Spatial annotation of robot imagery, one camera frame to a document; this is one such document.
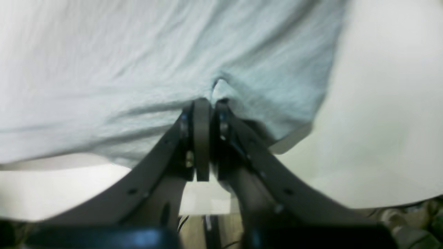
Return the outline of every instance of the wrinkled fabric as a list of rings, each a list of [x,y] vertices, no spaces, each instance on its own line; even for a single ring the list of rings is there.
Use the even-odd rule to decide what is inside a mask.
[[[135,166],[191,100],[228,97],[274,141],[325,96],[346,1],[0,3],[0,163]]]

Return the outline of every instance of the cable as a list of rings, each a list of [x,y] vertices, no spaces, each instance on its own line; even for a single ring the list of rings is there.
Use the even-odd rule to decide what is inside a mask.
[[[179,226],[179,229],[177,230],[178,233],[180,233],[180,230],[182,229],[183,225],[185,224],[185,222],[189,219],[189,215],[186,216],[186,218],[182,221],[182,223]]]
[[[234,241],[234,242],[232,242],[232,243],[229,243],[229,244],[223,246],[221,249],[226,249],[226,248],[228,248],[228,247],[230,247],[230,246],[232,246],[232,245],[238,244],[238,243],[240,243],[240,241]]]

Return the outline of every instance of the white surface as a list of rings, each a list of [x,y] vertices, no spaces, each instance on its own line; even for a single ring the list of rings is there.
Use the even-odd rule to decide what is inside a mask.
[[[279,159],[353,208],[443,193],[441,1],[358,1],[314,132]],[[127,173],[100,165],[0,171],[1,215],[42,219],[85,201]],[[216,182],[190,183],[181,212],[228,213]]]

